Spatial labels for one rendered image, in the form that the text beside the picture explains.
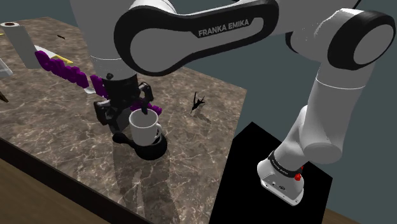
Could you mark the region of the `purple letter sign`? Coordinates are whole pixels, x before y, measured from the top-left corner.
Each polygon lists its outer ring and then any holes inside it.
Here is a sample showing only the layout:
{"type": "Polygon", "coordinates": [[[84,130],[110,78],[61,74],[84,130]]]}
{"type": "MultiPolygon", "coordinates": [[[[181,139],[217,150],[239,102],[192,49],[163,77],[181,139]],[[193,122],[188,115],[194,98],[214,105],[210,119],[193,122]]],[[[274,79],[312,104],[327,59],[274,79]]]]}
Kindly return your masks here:
{"type": "MultiPolygon", "coordinates": [[[[51,71],[53,74],[68,80],[71,83],[76,83],[77,86],[80,86],[81,88],[87,89],[89,87],[86,74],[81,72],[79,67],[66,66],[66,59],[58,55],[50,57],[50,53],[46,53],[44,50],[38,50],[34,54],[44,70],[51,71]]],[[[90,79],[94,86],[94,93],[109,99],[109,92],[105,90],[104,80],[95,74],[91,75],[90,79]]]]}

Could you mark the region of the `black robot stand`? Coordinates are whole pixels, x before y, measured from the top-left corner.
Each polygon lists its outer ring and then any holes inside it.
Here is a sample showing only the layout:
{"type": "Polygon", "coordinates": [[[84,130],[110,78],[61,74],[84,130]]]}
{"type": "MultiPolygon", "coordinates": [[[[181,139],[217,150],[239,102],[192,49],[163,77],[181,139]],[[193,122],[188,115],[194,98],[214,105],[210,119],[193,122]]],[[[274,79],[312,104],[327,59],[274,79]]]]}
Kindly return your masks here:
{"type": "Polygon", "coordinates": [[[260,184],[257,164],[280,141],[250,123],[232,141],[209,224],[321,224],[333,178],[307,162],[302,201],[291,206],[260,184]]]}

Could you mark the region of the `white mug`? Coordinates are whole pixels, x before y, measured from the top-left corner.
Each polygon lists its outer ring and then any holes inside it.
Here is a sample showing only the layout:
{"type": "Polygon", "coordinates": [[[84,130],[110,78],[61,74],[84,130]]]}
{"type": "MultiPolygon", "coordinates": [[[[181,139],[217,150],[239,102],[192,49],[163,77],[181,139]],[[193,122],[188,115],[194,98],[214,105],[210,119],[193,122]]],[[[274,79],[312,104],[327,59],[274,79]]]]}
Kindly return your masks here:
{"type": "Polygon", "coordinates": [[[129,116],[132,140],[138,146],[152,145],[162,135],[162,126],[158,122],[158,115],[152,109],[144,114],[142,109],[131,112],[129,116]]]}

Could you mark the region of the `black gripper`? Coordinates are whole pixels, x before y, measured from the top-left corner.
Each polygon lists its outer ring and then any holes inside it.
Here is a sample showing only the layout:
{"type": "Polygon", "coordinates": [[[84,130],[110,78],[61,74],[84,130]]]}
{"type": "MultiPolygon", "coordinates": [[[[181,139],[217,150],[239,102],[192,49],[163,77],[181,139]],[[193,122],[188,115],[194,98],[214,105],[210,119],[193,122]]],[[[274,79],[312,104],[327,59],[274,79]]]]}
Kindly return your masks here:
{"type": "Polygon", "coordinates": [[[139,101],[143,114],[148,114],[148,104],[154,100],[151,86],[146,82],[138,85],[137,75],[124,80],[116,80],[112,73],[102,79],[108,99],[95,101],[94,109],[98,121],[108,125],[111,132],[122,132],[129,125],[130,108],[139,101]]]}

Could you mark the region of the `white and yellow knife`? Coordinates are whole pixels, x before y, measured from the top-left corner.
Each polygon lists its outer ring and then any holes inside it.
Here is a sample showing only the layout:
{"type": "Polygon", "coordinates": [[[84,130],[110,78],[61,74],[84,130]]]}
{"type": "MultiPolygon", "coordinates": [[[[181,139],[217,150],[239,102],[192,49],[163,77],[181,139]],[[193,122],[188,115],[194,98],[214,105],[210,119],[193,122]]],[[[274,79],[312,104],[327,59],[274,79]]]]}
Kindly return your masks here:
{"type": "Polygon", "coordinates": [[[71,60],[38,45],[35,45],[35,47],[36,52],[34,54],[44,70],[51,71],[53,74],[77,84],[88,94],[95,94],[95,90],[90,87],[85,73],[81,72],[79,67],[73,66],[71,60]]]}

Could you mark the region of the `clear grey container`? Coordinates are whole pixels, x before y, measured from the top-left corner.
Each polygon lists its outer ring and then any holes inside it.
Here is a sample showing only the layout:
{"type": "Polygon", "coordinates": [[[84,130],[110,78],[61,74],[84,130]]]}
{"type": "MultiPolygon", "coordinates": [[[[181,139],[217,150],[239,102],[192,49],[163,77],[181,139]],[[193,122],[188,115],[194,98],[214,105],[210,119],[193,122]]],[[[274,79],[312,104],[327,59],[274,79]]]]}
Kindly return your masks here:
{"type": "Polygon", "coordinates": [[[12,75],[13,75],[12,70],[0,58],[0,78],[9,77],[12,75]]]}

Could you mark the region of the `small black spiky figure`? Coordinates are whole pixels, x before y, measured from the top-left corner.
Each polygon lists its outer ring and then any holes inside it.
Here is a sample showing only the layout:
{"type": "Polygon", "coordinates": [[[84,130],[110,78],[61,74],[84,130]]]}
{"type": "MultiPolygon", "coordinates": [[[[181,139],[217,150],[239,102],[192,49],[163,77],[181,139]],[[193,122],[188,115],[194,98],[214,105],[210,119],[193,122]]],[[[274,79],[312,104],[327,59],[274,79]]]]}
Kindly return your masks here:
{"type": "Polygon", "coordinates": [[[201,104],[204,104],[205,102],[204,102],[204,98],[205,97],[203,97],[203,98],[201,98],[201,99],[199,99],[199,98],[197,98],[197,93],[195,92],[195,94],[194,94],[194,98],[193,98],[193,106],[192,106],[192,108],[191,108],[191,113],[195,110],[195,109],[197,109],[201,104]]]}

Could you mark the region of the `grey paper towel roll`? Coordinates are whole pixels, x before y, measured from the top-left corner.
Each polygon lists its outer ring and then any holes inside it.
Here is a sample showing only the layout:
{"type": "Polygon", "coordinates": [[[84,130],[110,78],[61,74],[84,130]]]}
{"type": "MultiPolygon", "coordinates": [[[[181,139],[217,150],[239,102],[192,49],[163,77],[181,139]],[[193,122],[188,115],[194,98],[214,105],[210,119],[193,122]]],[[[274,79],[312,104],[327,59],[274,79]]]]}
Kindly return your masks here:
{"type": "Polygon", "coordinates": [[[32,42],[26,28],[16,22],[4,22],[0,24],[5,35],[18,53],[20,59],[28,69],[39,69],[39,64],[35,52],[36,47],[32,42]]]}

